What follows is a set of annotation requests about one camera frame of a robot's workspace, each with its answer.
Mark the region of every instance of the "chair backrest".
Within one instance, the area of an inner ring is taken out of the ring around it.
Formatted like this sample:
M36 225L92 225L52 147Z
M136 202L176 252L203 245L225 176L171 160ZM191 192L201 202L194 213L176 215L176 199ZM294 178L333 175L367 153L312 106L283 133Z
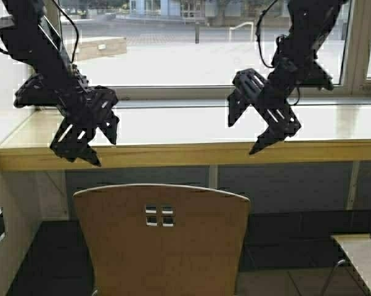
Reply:
M163 184L74 194L99 296L233 296L246 197Z

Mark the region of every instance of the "window sill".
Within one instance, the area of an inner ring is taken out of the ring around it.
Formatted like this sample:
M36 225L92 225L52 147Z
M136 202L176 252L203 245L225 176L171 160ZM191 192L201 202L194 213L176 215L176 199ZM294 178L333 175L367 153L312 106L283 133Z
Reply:
M266 129L249 108L238 123L227 127L227 108L180 105L116 109L120 118L117 145L97 130L90 145L102 168L230 165L289 162L371 160L371 105L300 105L294 107L302 129L298 134L249 156L256 137ZM0 145L5 171L95 168L69 163L50 150L62 116L56 110L35 112Z

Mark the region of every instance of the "metal chair leg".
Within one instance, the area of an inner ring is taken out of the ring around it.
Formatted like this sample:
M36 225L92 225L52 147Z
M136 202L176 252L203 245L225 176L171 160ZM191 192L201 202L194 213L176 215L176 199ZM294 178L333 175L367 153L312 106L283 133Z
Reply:
M347 261L346 261L345 259L342 259L342 260L340 260L338 263L336 263L336 265L332 268L331 273L329 274L329 276L328 276L328 278L327 278L327 280L326 280L326 282L325 282L325 284L324 284L324 287L322 288L322 291L321 291L321 295L320 295L320 296L324 296L325 292L327 291L328 286L329 286L329 284L330 284L330 282L331 282L331 280L332 280L333 273L336 271L336 269L337 269L339 266L345 264L346 262L347 262Z

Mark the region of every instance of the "black robotic arm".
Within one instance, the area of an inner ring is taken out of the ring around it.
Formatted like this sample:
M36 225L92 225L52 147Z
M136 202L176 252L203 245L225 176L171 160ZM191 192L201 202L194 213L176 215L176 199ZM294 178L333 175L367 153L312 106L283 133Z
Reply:
M236 74L234 92L228 97L228 125L233 126L252 105L268 124L258 136L250 154L292 137L301 128L287 98L297 87L333 90L332 77L316 62L317 51L335 26L343 4L348 0L290 0L292 26L288 36L277 39L274 70L265 79L250 68ZM260 26L256 36L260 42Z
M88 143L100 128L116 144L119 119L112 111L118 102L115 92L88 86L47 19L43 0L2 1L10 13L0 19L0 37L7 53L36 72L16 92L15 107L57 107L64 119L50 148L70 162L79 157L100 166Z

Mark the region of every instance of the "railing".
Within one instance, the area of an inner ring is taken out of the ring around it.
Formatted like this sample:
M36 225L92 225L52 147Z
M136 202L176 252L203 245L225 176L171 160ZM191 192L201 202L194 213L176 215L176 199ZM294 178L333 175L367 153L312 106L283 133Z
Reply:
M236 29L239 29L241 27L244 27L246 25L250 25L251 26L251 39L250 39L250 41L253 42L254 41L254 22L244 22L244 23L241 23L239 26L230 27L229 28L229 42L232 41L232 31L233 30L236 30Z

